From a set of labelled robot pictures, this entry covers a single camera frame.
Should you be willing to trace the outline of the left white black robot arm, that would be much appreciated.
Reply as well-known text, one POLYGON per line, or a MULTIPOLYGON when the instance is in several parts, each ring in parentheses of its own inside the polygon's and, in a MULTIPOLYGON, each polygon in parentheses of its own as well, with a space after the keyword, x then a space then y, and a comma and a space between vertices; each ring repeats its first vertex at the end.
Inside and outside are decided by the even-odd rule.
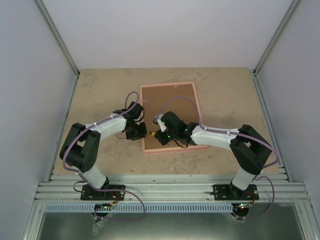
POLYGON ((144 108, 131 102, 124 109, 115 110, 109 117, 92 124, 74 123, 61 147, 59 157, 63 167, 83 179, 79 190, 82 201, 122 201, 126 187, 110 184, 100 171, 96 161, 101 141, 116 134, 125 133, 125 139, 136 141, 146 137, 147 128, 142 121, 144 108))

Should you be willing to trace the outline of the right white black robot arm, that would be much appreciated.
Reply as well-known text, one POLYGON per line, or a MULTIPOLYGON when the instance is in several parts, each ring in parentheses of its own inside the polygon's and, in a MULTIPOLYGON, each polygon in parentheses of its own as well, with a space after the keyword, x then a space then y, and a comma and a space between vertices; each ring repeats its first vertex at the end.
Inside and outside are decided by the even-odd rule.
POLYGON ((152 135, 165 146, 175 142, 179 147, 208 145, 231 151, 239 170, 229 184, 215 184, 211 195, 216 201, 254 201, 259 199, 253 180, 263 170, 272 153, 269 143, 250 125, 239 129, 203 126, 198 122, 184 123, 169 111, 158 114, 154 124, 159 130, 152 135))

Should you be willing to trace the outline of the clear plastic bag scrap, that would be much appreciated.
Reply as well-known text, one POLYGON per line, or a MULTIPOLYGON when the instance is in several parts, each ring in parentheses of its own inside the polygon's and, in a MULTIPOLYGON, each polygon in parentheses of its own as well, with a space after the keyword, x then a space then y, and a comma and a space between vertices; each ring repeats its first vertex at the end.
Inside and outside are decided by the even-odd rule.
POLYGON ((108 223, 108 219, 104 217, 98 217, 95 219, 95 223, 92 226, 92 233, 94 236, 96 236, 99 231, 108 223))

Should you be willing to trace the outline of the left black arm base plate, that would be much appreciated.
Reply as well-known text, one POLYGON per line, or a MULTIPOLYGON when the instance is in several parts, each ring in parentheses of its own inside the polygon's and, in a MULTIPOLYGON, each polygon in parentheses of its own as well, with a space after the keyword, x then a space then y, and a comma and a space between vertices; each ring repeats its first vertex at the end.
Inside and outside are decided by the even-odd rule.
POLYGON ((110 184, 109 190, 112 191, 98 191, 91 188, 88 184, 82 186, 80 199, 82 201, 123 201, 126 189, 125 185, 110 184))

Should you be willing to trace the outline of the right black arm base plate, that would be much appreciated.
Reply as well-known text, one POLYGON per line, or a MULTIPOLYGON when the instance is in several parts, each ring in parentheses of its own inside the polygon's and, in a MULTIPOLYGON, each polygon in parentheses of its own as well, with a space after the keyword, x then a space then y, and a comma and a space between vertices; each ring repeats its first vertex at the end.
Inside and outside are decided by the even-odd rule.
POLYGON ((260 199, 255 184, 249 184, 245 190, 240 190, 232 184, 214 184, 210 195, 213 195, 216 201, 253 201, 260 199))

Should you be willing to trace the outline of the aluminium mounting rail base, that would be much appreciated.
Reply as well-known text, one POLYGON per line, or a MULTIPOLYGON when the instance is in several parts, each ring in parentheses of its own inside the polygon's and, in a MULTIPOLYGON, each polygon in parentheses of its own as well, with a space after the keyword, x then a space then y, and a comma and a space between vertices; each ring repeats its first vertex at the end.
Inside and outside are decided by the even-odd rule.
MULTIPOLYGON (((163 175, 110 175, 111 184, 125 185, 125 189, 136 194, 144 203, 213 203, 210 195, 215 184, 228 184, 231 175, 210 174, 163 174, 163 175)), ((49 182, 38 185, 36 202, 79 202, 80 193, 73 185, 79 181, 77 175, 53 175, 49 182)), ((259 202, 276 203, 308 202, 309 194, 302 182, 290 182, 285 174, 271 174, 268 179, 256 182, 259 202)))

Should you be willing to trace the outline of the left aluminium corner post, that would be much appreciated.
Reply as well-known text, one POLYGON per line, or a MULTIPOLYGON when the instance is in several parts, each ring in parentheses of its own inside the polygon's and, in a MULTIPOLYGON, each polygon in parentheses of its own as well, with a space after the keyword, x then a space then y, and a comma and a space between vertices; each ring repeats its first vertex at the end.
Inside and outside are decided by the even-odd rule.
POLYGON ((71 67, 73 73, 75 74, 75 76, 78 78, 80 75, 80 71, 76 66, 76 63, 74 61, 74 59, 72 58, 62 36, 59 33, 58 28, 56 27, 45 3, 42 0, 35 0, 34 1, 39 12, 41 13, 44 21, 46 22, 50 32, 53 35, 53 38, 55 39, 55 41, 57 42, 62 54, 64 55, 66 61, 68 62, 69 66, 71 67))

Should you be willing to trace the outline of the aluminium corner post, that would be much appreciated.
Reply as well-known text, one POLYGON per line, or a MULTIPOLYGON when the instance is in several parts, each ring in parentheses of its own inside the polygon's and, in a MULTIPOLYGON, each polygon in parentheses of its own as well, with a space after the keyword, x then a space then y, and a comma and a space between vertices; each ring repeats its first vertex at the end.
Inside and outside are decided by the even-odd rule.
POLYGON ((75 74, 75 76, 78 78, 80 75, 80 71, 76 66, 76 63, 74 61, 74 59, 72 58, 62 36, 59 33, 58 28, 56 27, 45 3, 42 0, 35 0, 34 1, 39 12, 41 13, 44 21, 46 22, 50 32, 53 35, 53 38, 55 39, 55 41, 57 42, 62 54, 64 55, 66 61, 68 62, 69 66, 71 67, 73 73, 75 74))
POLYGON ((269 41, 265 51, 263 52, 261 58, 259 59, 255 69, 252 71, 253 75, 256 77, 261 69, 263 68, 265 62, 267 61, 268 57, 270 56, 272 50, 276 46, 277 42, 281 38, 283 32, 285 31, 286 27, 288 26, 289 22, 295 15, 297 9, 299 8, 302 0, 292 0, 286 13, 284 14, 283 18, 281 19, 275 33, 273 34, 271 40, 269 41))

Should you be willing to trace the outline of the right aluminium corner post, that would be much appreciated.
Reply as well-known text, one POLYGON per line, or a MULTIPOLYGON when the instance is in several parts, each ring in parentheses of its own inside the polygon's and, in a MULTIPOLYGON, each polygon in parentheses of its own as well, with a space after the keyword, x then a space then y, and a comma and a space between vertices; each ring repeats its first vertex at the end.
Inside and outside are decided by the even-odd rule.
POLYGON ((261 69, 263 68, 265 62, 267 61, 268 57, 270 56, 272 50, 276 46, 277 42, 281 38, 283 32, 285 31, 286 27, 288 26, 289 22, 295 15, 297 9, 299 8, 302 0, 292 0, 286 13, 284 14, 283 18, 281 19, 275 33, 273 34, 271 40, 269 41, 265 51, 263 52, 261 58, 259 59, 255 69, 252 71, 253 75, 256 77, 261 69))

